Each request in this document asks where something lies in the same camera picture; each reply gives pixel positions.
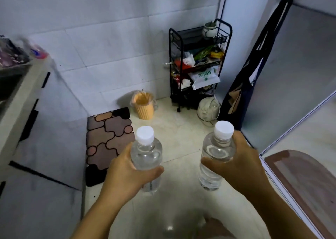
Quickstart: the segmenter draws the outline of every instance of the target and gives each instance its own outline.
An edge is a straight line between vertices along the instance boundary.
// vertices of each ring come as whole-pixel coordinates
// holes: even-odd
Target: shower mat
[[[129,109],[88,117],[86,133],[86,186],[104,182],[111,160],[116,158],[125,146],[135,141]]]
[[[285,150],[265,158],[325,239],[336,239],[336,178],[306,153]]]

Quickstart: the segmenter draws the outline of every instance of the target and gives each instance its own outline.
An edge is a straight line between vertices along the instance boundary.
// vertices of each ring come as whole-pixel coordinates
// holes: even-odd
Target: clear water
[[[203,141],[202,157],[228,162],[236,153],[236,146],[232,139],[220,140],[214,133],[208,134]],[[222,177],[214,173],[204,165],[200,164],[199,182],[202,187],[209,191],[217,190],[222,181]]]
[[[131,148],[131,159],[138,170],[150,170],[162,163],[162,145],[154,138],[151,145],[141,145],[135,141]],[[145,184],[142,187],[144,192],[154,193],[158,190],[161,177]]]

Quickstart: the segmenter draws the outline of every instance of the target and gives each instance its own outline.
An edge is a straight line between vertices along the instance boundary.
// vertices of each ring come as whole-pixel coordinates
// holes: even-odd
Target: hand
[[[120,208],[131,200],[141,187],[158,178],[164,171],[163,166],[151,170],[137,170],[131,160],[132,143],[112,160],[97,202],[109,205],[120,205]]]
[[[233,140],[236,153],[229,162],[203,157],[201,163],[222,176],[235,190],[247,199],[272,187],[265,174],[257,150],[251,148],[240,131],[235,131]]]

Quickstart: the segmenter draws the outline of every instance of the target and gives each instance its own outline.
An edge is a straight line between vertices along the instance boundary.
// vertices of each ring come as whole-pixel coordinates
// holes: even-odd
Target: tiled wall
[[[0,32],[44,47],[89,114],[145,89],[168,97],[168,29],[202,26],[219,0],[0,0]]]

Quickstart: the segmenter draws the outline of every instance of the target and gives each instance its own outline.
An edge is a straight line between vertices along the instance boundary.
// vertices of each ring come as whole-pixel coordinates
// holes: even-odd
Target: white package
[[[189,73],[190,78],[194,81],[192,89],[196,90],[220,82],[221,80],[216,74],[217,67],[210,67],[204,72]]]

